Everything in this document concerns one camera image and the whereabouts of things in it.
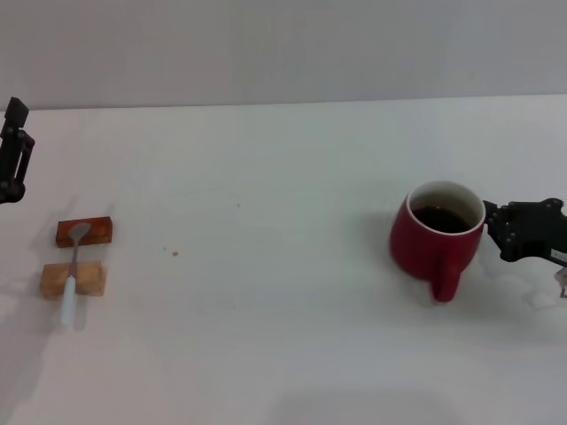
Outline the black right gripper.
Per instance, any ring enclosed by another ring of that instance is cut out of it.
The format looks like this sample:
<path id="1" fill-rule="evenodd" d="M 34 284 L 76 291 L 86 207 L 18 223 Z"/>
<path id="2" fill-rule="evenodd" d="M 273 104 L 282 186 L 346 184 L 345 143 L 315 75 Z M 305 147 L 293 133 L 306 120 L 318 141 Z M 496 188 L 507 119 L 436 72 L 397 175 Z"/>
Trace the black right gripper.
<path id="1" fill-rule="evenodd" d="M 483 201 L 488 235 L 500 249 L 500 258 L 516 262 L 540 258 L 566 261 L 566 216 L 563 201 L 510 202 L 497 205 Z"/>

